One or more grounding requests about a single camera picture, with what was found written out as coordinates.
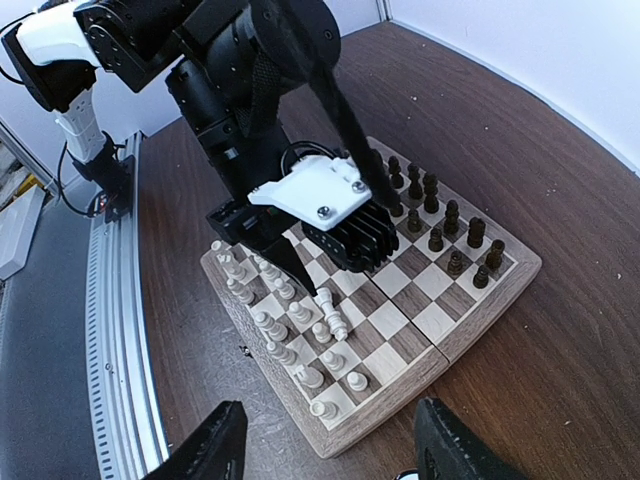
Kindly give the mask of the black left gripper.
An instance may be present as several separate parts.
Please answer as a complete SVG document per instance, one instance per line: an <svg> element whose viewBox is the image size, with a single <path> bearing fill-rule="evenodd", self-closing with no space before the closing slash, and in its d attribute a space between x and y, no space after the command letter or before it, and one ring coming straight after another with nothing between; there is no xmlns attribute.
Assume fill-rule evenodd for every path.
<svg viewBox="0 0 640 480"><path fill-rule="evenodd" d="M276 207L256 206L247 200L229 199L206 219L222 240L242 244L286 273L310 296L316 287L291 241L283 236L297 220Z"/></svg>

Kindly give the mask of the white pawn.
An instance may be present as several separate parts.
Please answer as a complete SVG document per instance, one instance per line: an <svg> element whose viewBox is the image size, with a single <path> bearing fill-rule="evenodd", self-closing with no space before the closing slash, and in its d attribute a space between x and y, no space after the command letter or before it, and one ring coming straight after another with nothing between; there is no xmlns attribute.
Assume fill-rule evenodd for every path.
<svg viewBox="0 0 640 480"><path fill-rule="evenodd" d="M312 326L312 334L315 340L320 344L327 344L332 340L332 334L329 327L323 322L317 322Z"/></svg>
<svg viewBox="0 0 640 480"><path fill-rule="evenodd" d="M295 288L282 278L276 278L273 282L277 293L284 300L291 300L296 295Z"/></svg>
<svg viewBox="0 0 640 480"><path fill-rule="evenodd" d="M269 283L274 283L281 277L281 271L266 260L262 260L258 264L261 276Z"/></svg>
<svg viewBox="0 0 640 480"><path fill-rule="evenodd" d="M298 301L290 303L288 315L299 326L308 326L313 319L313 311Z"/></svg>
<svg viewBox="0 0 640 480"><path fill-rule="evenodd" d="M368 388L368 378L358 371L351 371L347 374L346 381L348 387L355 392L362 392Z"/></svg>

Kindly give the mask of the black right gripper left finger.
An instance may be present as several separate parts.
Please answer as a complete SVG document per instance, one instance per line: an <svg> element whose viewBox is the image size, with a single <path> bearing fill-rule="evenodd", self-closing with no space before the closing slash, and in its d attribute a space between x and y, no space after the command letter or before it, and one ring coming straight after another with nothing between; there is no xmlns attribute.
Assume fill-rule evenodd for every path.
<svg viewBox="0 0 640 480"><path fill-rule="evenodd" d="M247 430L242 403L223 401L145 479L243 479Z"/></svg>

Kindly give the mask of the wooden chess board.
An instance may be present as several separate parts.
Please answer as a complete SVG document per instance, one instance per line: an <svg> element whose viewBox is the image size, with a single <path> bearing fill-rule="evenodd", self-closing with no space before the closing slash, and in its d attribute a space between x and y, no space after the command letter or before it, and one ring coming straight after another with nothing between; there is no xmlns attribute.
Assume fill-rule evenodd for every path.
<svg viewBox="0 0 640 480"><path fill-rule="evenodd" d="M307 272L318 288L327 287L333 303L348 327L348 337L338 342L334 336L327 344L318 343L312 326L326 324L323 311L303 290L284 300L272 283L261 276L262 261L242 245L229 246L245 268L241 281L254 292L250 305L241 304L229 291L224 272L211 247L202 256L202 268L225 310L239 331L260 370L315 453L332 458L395 415L407 403L433 383L460 358L524 292L541 269L541 258L522 241L488 219L493 232L501 232L505 250L514 265L498 285L476 301L463 293L446 293L432 301L421 291L393 286L384 287L374 276L392 258L373 273L352 273L339 269L329 256L307 238L300 226L287 232ZM308 326L295 324L288 315L291 302L298 301L313 311ZM253 314L268 312L285 325L288 336L282 344L294 350L298 362L285 367L266 351L269 340L254 325ZM339 373L330 372L321 355L331 350L345 357ZM318 369L325 378L322 387L309 389L294 376L298 365ZM363 373L369 380L362 392L352 391L346 377L351 371ZM333 401L340 413L332 421L313 417L309 405L314 400Z"/></svg>

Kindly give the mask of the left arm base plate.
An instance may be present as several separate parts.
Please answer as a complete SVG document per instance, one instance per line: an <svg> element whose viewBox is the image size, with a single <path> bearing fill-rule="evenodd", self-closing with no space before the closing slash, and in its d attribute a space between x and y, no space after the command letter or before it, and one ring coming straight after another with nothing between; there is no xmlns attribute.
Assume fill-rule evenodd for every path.
<svg viewBox="0 0 640 480"><path fill-rule="evenodd" d="M122 161L106 156L96 158L87 165L90 179L100 191L91 201L89 212L93 217L104 215L105 222L120 220L132 211L135 157Z"/></svg>

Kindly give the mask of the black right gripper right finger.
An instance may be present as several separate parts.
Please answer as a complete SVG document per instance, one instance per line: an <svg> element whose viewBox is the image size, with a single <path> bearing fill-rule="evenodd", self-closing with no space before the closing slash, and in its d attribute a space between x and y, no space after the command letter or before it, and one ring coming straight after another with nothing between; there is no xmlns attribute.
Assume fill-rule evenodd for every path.
<svg viewBox="0 0 640 480"><path fill-rule="evenodd" d="M439 398L418 401L414 439L419 479L527 479Z"/></svg>

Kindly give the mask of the white rook chess piece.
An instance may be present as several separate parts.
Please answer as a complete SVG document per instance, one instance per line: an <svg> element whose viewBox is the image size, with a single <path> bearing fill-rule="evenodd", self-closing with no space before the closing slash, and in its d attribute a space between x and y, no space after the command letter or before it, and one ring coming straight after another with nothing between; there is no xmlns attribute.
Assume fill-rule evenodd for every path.
<svg viewBox="0 0 640 480"><path fill-rule="evenodd" d="M236 260L229 245L221 240L211 243L211 251L215 254L218 263L230 279L241 282L246 277L245 268Z"/></svg>

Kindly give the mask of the white king chess piece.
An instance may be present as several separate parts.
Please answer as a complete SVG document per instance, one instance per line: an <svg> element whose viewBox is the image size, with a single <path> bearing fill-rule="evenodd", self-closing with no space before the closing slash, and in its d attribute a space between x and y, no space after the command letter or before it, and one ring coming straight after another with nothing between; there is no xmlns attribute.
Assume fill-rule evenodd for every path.
<svg viewBox="0 0 640 480"><path fill-rule="evenodd" d="M253 321L258 330L271 341L281 342L288 336L287 327L276 321L266 311L258 311L254 313Z"/></svg>

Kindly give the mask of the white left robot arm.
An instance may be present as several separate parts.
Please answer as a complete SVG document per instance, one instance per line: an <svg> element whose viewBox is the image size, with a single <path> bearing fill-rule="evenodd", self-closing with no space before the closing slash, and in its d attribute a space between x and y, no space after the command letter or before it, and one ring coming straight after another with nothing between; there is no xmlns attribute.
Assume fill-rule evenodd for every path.
<svg viewBox="0 0 640 480"><path fill-rule="evenodd" d="M272 262L306 291L315 287L283 234L295 219L254 206L249 194L282 177L294 147L280 99L330 72L341 51L322 1L49 1L1 38L18 82L52 112L76 170L96 183L109 218L132 204L132 175L90 101L98 70L139 92L163 77L230 199L208 217L230 244Z"/></svg>

